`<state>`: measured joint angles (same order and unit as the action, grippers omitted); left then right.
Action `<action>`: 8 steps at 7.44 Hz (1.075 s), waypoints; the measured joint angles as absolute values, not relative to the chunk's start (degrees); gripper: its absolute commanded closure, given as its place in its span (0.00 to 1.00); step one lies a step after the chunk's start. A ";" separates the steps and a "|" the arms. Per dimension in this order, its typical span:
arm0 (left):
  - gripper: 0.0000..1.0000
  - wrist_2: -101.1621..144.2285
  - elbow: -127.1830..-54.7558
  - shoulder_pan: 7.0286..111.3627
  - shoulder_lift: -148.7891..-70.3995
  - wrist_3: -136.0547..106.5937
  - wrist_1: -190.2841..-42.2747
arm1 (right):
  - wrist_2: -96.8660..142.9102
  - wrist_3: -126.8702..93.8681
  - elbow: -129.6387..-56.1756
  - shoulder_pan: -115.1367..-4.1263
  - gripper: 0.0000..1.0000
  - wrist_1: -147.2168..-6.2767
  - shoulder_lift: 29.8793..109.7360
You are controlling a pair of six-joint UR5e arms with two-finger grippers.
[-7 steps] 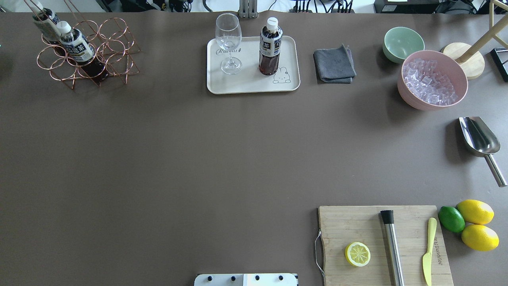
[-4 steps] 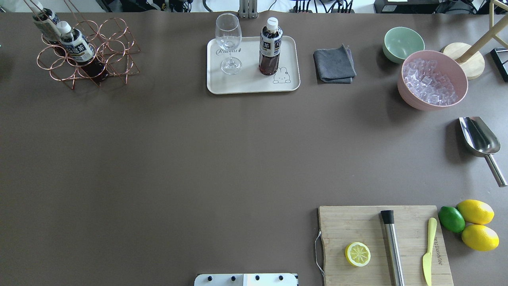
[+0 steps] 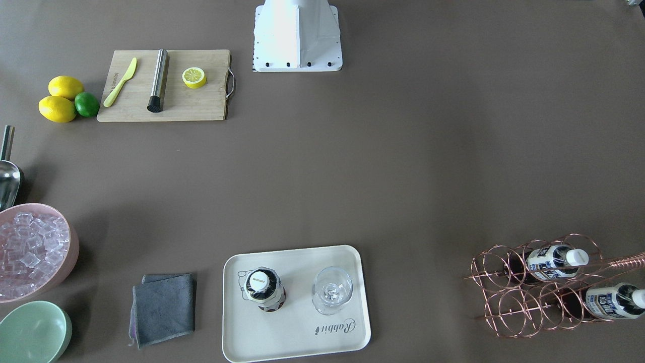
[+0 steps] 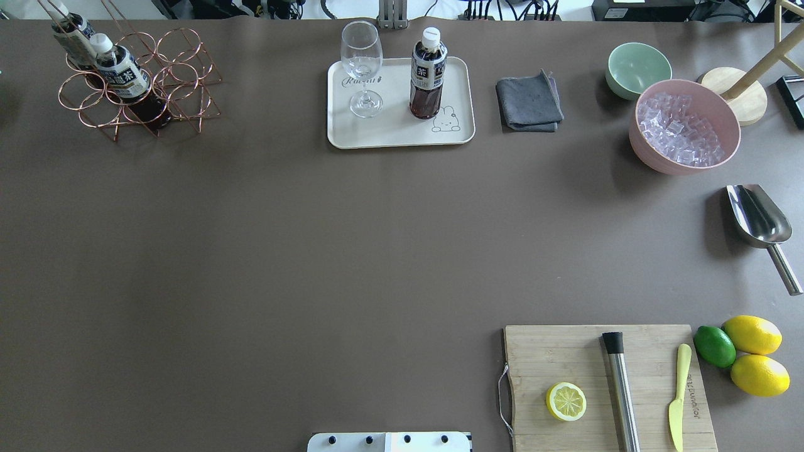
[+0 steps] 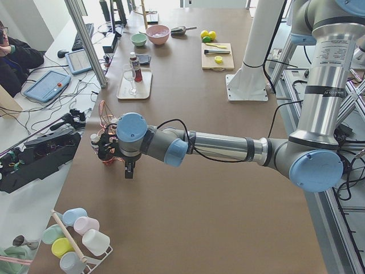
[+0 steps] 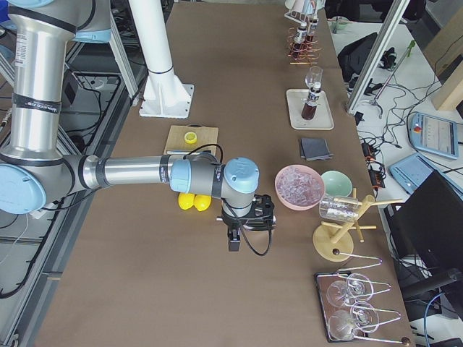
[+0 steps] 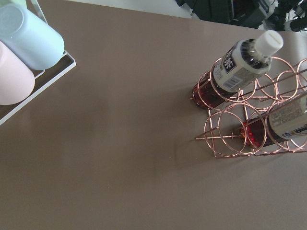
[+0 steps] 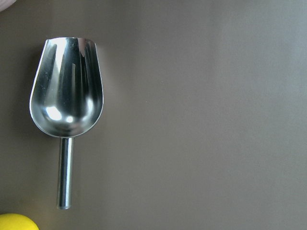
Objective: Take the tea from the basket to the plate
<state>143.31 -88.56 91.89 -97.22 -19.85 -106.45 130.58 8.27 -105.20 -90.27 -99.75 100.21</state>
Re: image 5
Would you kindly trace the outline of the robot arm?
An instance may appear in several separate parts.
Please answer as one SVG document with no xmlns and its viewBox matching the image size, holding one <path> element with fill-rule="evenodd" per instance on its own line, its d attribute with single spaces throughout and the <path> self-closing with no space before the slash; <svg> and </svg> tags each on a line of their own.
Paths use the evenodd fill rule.
<svg viewBox="0 0 365 274">
<path fill-rule="evenodd" d="M 309 192 L 322 192 L 340 181 L 343 164 L 334 138 L 340 105 L 357 40 L 364 35 L 363 1 L 296 1 L 291 39 L 315 44 L 297 129 L 287 139 L 236 138 L 148 125 L 129 112 L 92 141 L 98 157 L 121 158 L 131 178 L 136 161 L 151 156 L 179 166 L 187 154 L 221 163 L 256 162 L 277 170 Z"/>
</svg>

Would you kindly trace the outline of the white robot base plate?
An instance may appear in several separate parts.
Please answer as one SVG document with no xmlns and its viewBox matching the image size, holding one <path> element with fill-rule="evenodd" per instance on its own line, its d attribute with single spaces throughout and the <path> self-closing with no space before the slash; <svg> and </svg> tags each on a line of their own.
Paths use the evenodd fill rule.
<svg viewBox="0 0 365 274">
<path fill-rule="evenodd" d="M 226 74 L 225 81 L 229 101 L 268 101 L 263 73 L 253 76 L 240 72 Z"/>
</svg>

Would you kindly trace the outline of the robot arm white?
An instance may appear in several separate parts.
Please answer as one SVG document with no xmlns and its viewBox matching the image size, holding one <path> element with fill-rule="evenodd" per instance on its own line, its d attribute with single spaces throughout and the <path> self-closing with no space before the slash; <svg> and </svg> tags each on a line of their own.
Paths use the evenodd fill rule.
<svg viewBox="0 0 365 274">
<path fill-rule="evenodd" d="M 252 76 L 263 66 L 282 20 L 286 1 L 258 1 L 242 63 L 242 73 Z"/>
</svg>

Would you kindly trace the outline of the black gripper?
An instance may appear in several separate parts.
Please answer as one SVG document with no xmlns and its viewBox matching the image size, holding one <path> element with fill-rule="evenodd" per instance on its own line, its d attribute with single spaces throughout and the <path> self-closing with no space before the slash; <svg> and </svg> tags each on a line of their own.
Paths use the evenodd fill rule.
<svg viewBox="0 0 365 274">
<path fill-rule="evenodd" d="M 136 162 L 140 159 L 138 151 L 126 151 L 119 146 L 116 135 L 102 133 L 96 141 L 98 147 L 98 158 L 106 165 L 110 165 L 117 160 L 124 163 L 124 175 L 126 179 L 133 179 Z"/>
</svg>

